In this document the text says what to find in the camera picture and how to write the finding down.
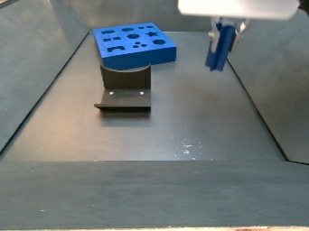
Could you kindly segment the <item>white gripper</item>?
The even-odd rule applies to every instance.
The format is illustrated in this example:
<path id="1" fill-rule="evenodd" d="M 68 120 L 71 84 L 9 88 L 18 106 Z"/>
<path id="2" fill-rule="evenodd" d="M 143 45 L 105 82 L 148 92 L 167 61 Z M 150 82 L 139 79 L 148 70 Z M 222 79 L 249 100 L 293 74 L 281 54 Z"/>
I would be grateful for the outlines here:
<path id="1" fill-rule="evenodd" d="M 298 0 L 179 0 L 178 9 L 184 15 L 212 16 L 211 31 L 208 36 L 212 44 L 219 40 L 218 17 L 287 20 L 297 12 Z M 231 49 L 242 40 L 242 34 L 247 29 L 247 21 L 242 21 L 237 27 Z"/>

